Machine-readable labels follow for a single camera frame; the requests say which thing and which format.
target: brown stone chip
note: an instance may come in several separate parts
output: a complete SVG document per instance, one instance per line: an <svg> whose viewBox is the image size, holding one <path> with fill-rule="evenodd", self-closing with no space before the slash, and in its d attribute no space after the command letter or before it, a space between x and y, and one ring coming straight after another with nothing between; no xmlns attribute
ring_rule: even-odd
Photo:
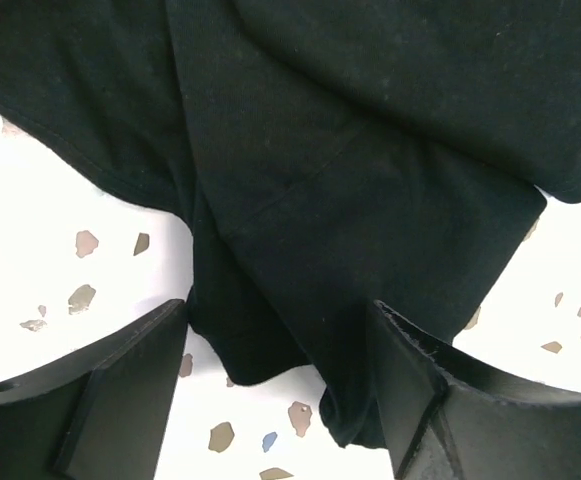
<svg viewBox="0 0 581 480"><path fill-rule="evenodd" d="M43 327L47 325L45 320L28 320L27 322L20 323L23 328L30 330L31 332L38 332Z"/></svg>
<svg viewBox="0 0 581 480"><path fill-rule="evenodd" d="M137 237L137 243L134 246L134 256L136 257L140 253L145 252L150 248L150 235L147 233L140 233Z"/></svg>
<svg viewBox="0 0 581 480"><path fill-rule="evenodd" d="M559 342L550 342L545 345L541 345L541 348L552 353L559 353L563 346Z"/></svg>
<svg viewBox="0 0 581 480"><path fill-rule="evenodd" d="M481 307L477 308L477 311L474 312L474 315L472 316L468 324L465 326L464 330L470 330L471 328L474 328L477 325L477 323L479 323L479 315L481 315Z"/></svg>
<svg viewBox="0 0 581 480"><path fill-rule="evenodd" d="M539 224L539 219L537 219L537 221L534 222L534 224L532 225L532 227L530 227L530 230L528 230L528 233L526 233L526 236L523 239L524 242L526 240L529 240L530 239L530 237L532 236L532 234L534 233L534 231L537 229L537 225L538 224Z"/></svg>
<svg viewBox="0 0 581 480"><path fill-rule="evenodd" d="M19 127L17 127L13 123L10 123L5 118L2 117L1 121L3 124L3 126L1 127L1 134L4 137L16 137L19 135L25 135L25 132L23 130L21 130Z"/></svg>
<svg viewBox="0 0 581 480"><path fill-rule="evenodd" d="M189 377L190 375L192 375L192 367L193 367L193 362L192 362L192 355L190 355L189 353L186 353L183 356L183 360L181 361L181 368L179 369L179 376L181 378L186 378Z"/></svg>
<svg viewBox="0 0 581 480"><path fill-rule="evenodd" d="M284 478L292 478L294 475L280 468L269 468L259 473L259 477L261 480L283 480Z"/></svg>
<svg viewBox="0 0 581 480"><path fill-rule="evenodd" d="M92 254L99 246L99 239L95 237L90 230L82 230L77 232L75 240L75 248L77 249L77 257L84 258Z"/></svg>
<svg viewBox="0 0 581 480"><path fill-rule="evenodd" d="M234 430L230 422L223 422L210 430L210 443L208 450L213 452L225 452L234 440Z"/></svg>
<svg viewBox="0 0 581 480"><path fill-rule="evenodd" d="M96 293L90 285L81 285L68 298L68 313L74 315L88 310Z"/></svg>
<svg viewBox="0 0 581 480"><path fill-rule="evenodd" d="M294 402L288 408L288 416L297 436L305 437L308 428L310 428L310 419L312 418L310 406L301 402Z"/></svg>

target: black fabric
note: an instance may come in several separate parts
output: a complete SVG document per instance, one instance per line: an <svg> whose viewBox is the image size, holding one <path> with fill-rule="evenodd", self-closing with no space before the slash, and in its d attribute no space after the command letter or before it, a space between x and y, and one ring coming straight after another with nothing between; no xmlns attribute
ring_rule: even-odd
<svg viewBox="0 0 581 480"><path fill-rule="evenodd" d="M384 446L366 302L449 341L532 184L581 200L581 2L431 5L0 0L0 113L180 216L193 328L237 383L313 363L340 445Z"/></svg>
<svg viewBox="0 0 581 480"><path fill-rule="evenodd" d="M382 302L367 327L395 479L581 480L581 393L487 365Z"/></svg>

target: floor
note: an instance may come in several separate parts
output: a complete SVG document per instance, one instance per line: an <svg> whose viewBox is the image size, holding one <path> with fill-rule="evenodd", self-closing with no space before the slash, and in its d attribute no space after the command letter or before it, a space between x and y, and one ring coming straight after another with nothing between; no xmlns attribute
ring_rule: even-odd
<svg viewBox="0 0 581 480"><path fill-rule="evenodd" d="M101 192L0 117L0 380L184 298L191 245L177 218ZM455 345L581 391L581 205L550 200ZM179 377L157 480L391 478L386 452L332 442L312 368L237 387L190 333Z"/></svg>

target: seam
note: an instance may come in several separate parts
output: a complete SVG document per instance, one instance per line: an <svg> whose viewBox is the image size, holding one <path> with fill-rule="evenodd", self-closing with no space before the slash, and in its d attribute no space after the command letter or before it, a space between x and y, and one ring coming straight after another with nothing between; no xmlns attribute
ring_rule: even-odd
<svg viewBox="0 0 581 480"><path fill-rule="evenodd" d="M334 154L332 154L328 161L326 161L323 165L314 170L312 173L306 175L298 182L292 184L292 186L285 190L281 195L279 195L276 198L273 198L272 200L270 200L269 202L265 203L260 208L255 210L243 222L230 228L224 234L224 238L226 240L234 239L240 233L241 230L243 230L247 225L255 222L257 218L261 217L266 211L272 209L274 206L281 203L290 194L294 193L296 190L300 188L303 188L304 185L312 182L315 178L320 176L325 170L327 170L333 163L335 163L339 159L339 157L341 156L343 151L348 147L348 145L350 145L350 143L352 143L361 133L363 133L363 131L368 127L369 124L370 124L369 120L364 120L361 123L361 125L359 125L357 128L355 128L352 132L348 134L348 137L343 141L341 146L335 150Z"/></svg>

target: white floor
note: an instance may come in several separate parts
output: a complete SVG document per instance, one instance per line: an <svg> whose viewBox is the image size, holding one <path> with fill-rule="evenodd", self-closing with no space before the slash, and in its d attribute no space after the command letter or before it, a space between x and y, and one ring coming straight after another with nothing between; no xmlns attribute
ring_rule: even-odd
<svg viewBox="0 0 581 480"><path fill-rule="evenodd" d="M0 118L0 380L184 298L191 245L177 218L104 194ZM581 205L551 201L455 345L581 390ZM191 333L156 479L391 478L386 452L332 442L322 391L312 368L231 386Z"/></svg>

